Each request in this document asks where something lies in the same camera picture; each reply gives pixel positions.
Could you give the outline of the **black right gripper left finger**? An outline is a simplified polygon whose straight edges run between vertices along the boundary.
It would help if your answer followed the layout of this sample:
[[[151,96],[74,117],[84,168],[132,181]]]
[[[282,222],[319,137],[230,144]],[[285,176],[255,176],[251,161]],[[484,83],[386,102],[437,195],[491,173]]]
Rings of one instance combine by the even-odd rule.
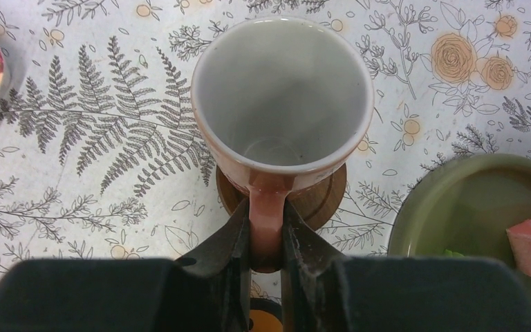
[[[20,262],[0,280],[0,331],[247,331],[248,210],[176,260]]]

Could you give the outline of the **small pink handled cup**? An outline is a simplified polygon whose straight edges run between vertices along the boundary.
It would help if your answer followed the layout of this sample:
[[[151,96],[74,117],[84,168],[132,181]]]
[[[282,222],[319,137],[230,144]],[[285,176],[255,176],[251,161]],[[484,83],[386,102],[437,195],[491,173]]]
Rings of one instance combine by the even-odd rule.
[[[190,93],[216,164],[249,198],[251,268],[274,272],[286,199],[336,172],[371,125],[371,72],[330,28],[263,17],[232,26],[203,51]]]

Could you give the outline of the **green cake slice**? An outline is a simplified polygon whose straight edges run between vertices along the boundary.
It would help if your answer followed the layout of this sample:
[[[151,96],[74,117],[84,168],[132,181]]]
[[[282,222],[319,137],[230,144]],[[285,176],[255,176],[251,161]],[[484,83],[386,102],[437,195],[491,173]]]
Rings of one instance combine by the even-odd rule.
[[[448,249],[445,249],[445,250],[443,251],[443,254],[444,254],[444,256],[446,256],[446,257],[453,257],[453,258],[462,258],[462,257],[464,257],[463,254],[461,254],[461,253],[459,253],[459,252],[455,252],[455,251],[453,251],[453,250],[448,250]]]

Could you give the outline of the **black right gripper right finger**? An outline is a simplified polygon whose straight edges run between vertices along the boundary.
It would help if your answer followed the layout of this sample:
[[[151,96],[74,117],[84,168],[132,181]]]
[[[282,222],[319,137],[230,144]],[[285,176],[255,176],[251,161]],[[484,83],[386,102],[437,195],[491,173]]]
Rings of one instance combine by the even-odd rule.
[[[478,257],[348,256],[283,210],[285,331],[531,331],[516,275]]]

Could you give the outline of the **dark brown coaster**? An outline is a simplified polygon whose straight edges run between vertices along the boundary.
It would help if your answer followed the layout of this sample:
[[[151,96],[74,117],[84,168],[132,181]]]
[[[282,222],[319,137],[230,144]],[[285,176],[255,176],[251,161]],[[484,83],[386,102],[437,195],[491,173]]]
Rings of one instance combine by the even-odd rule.
[[[335,215],[344,197],[346,176],[347,166],[342,165],[322,182],[288,195],[289,202],[312,230],[320,229]],[[233,214],[246,195],[235,188],[219,168],[216,169],[216,187],[225,211]]]

